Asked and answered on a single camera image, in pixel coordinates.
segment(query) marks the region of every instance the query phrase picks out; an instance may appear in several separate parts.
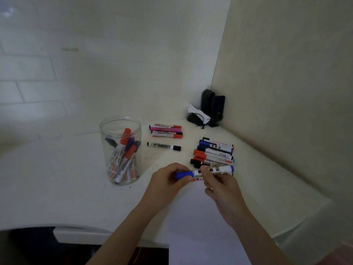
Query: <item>jar rim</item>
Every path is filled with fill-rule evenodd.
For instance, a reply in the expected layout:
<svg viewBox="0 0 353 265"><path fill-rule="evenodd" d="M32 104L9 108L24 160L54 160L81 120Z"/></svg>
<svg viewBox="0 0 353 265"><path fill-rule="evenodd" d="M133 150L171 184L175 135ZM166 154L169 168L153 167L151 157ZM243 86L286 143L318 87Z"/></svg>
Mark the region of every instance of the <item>jar rim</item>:
<svg viewBox="0 0 353 265"><path fill-rule="evenodd" d="M100 128L101 133L103 135L105 135L106 137L109 137L109 138L122 138L124 136L123 135L124 132L105 133L103 131L104 125L109 124L109 123L114 122L114 121L121 121L121 120L132 121L132 122L134 122L134 123L136 123L138 125L138 127L136 129L131 130L131 133L128 136L131 136L131 135L134 136L134 135L136 135L137 133L139 133L141 131L141 122L137 118L130 117L130 116L115 115L115 116L107 117L107 118L103 119L100 122L99 128Z"/></svg>

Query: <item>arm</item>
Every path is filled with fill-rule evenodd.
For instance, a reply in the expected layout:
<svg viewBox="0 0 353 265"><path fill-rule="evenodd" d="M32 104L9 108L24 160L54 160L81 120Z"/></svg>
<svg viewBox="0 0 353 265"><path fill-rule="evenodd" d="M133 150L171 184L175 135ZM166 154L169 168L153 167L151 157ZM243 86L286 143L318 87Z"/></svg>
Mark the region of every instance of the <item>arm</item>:
<svg viewBox="0 0 353 265"><path fill-rule="evenodd" d="M88 261L87 265L128 264L148 223L173 201L182 187L192 181L190 176L177 181L175 172L188 170L186 166L174 163L153 173L139 204Z"/></svg>
<svg viewBox="0 0 353 265"><path fill-rule="evenodd" d="M205 193L227 222L236 232L252 265L292 265L276 243L252 215L245 204L238 182L229 174L211 174L207 167L201 167Z"/></svg>

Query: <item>desk surface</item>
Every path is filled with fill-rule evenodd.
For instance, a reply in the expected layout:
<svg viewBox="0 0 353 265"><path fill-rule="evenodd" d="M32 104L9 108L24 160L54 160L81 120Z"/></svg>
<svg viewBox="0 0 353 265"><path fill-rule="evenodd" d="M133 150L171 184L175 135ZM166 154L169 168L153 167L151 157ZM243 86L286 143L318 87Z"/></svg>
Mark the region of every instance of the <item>desk surface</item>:
<svg viewBox="0 0 353 265"><path fill-rule="evenodd" d="M328 202L223 128L201 130L186 120L173 123L183 126L183 139L152 138L148 126L142 126L143 175L123 187L107 179L99 133L4 147L0 151L0 230L60 226L112 232L137 205L155 170L172 162L194 169L189 163L202 137L234 144L235 176L245 201L272 237ZM182 151L147 147L148 141L176 144ZM142 239L167 245L166 215L167 209L156 216Z"/></svg>

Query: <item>left hand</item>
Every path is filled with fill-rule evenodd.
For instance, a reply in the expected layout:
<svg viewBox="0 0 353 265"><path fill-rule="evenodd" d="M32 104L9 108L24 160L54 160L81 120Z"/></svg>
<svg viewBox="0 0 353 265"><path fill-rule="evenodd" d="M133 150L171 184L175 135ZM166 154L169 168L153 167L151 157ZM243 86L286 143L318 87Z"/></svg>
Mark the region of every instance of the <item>left hand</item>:
<svg viewBox="0 0 353 265"><path fill-rule="evenodd" d="M153 214L157 214L167 207L178 192L192 181L191 176L183 177L177 181L176 172L189 170L185 165L176 162L158 169L152 174L140 205L150 209Z"/></svg>

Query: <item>clear plastic jar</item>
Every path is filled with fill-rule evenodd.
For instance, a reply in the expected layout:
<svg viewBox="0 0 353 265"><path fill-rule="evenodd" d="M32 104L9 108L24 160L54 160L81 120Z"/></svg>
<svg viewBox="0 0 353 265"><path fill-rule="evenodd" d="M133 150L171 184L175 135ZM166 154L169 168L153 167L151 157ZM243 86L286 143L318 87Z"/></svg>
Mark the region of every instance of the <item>clear plastic jar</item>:
<svg viewBox="0 0 353 265"><path fill-rule="evenodd" d="M99 124L110 182L134 183L140 176L141 123L128 116L112 116Z"/></svg>

